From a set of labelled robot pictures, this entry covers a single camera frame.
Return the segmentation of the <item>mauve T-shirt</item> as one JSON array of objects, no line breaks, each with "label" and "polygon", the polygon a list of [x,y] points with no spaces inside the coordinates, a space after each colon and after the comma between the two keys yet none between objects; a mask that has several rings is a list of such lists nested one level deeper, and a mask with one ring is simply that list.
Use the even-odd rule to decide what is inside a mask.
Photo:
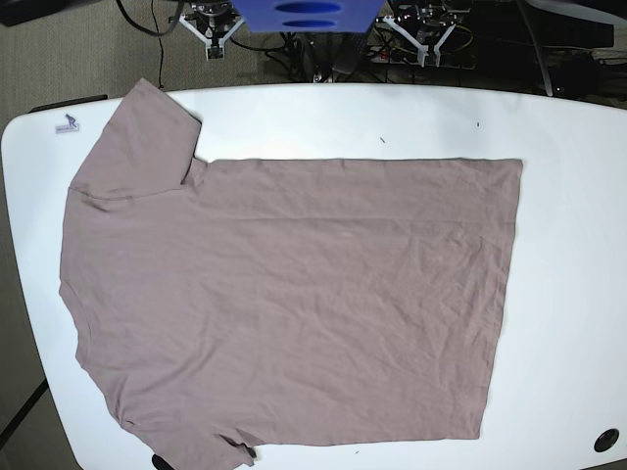
[{"label": "mauve T-shirt", "polygon": [[111,415],[176,469],[475,440],[519,160],[229,160],[151,83],[68,190],[60,295]]}]

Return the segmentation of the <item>black power strip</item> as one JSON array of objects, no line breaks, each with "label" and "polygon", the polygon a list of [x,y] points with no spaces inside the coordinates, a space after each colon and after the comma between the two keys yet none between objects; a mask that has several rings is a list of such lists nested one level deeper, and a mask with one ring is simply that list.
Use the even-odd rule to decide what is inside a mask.
[{"label": "black power strip", "polygon": [[468,50],[440,52],[436,58],[434,52],[430,53],[424,64],[417,57],[415,50],[395,46],[371,46],[366,53],[366,58],[373,64],[384,66],[411,66],[419,68],[440,68],[451,70],[473,71],[477,68],[477,59]]}]

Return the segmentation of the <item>small white sticker label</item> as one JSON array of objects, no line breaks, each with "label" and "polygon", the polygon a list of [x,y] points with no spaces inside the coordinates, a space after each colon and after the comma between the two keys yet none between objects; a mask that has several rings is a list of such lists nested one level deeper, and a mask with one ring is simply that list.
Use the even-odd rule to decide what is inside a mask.
[{"label": "small white sticker label", "polygon": [[55,126],[56,134],[67,134],[80,131],[79,123],[77,122],[75,117],[71,116],[70,114],[65,114],[65,119],[66,122]]}]

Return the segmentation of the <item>black table grommet left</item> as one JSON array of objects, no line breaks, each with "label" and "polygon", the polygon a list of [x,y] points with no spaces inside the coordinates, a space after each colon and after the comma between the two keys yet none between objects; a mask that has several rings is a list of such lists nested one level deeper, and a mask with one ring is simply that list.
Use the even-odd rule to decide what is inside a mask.
[{"label": "black table grommet left", "polygon": [[163,458],[154,454],[151,458],[151,462],[156,470],[174,470]]}]

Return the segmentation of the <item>black table grommet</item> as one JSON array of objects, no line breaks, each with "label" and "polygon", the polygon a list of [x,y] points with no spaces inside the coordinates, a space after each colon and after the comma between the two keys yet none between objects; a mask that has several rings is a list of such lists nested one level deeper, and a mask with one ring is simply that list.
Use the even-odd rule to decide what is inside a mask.
[{"label": "black table grommet", "polygon": [[151,458],[151,462],[156,470],[174,470],[163,458],[154,454]]},{"label": "black table grommet", "polygon": [[618,441],[620,432],[612,428],[602,432],[594,442],[594,451],[603,453],[611,449]]}]

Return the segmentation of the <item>black table grommet right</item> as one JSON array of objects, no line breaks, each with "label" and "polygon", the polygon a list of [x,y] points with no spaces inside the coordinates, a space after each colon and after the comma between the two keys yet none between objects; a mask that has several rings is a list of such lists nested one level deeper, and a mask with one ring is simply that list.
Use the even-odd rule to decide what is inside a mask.
[{"label": "black table grommet right", "polygon": [[611,449],[618,441],[620,432],[612,428],[602,432],[594,442],[594,451],[603,453]]}]

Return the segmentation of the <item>blue plastic mount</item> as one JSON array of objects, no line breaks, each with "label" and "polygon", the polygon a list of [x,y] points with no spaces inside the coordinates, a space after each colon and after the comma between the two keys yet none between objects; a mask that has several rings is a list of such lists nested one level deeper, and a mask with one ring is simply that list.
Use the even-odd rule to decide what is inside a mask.
[{"label": "blue plastic mount", "polygon": [[366,32],[384,0],[232,0],[253,32]]}]

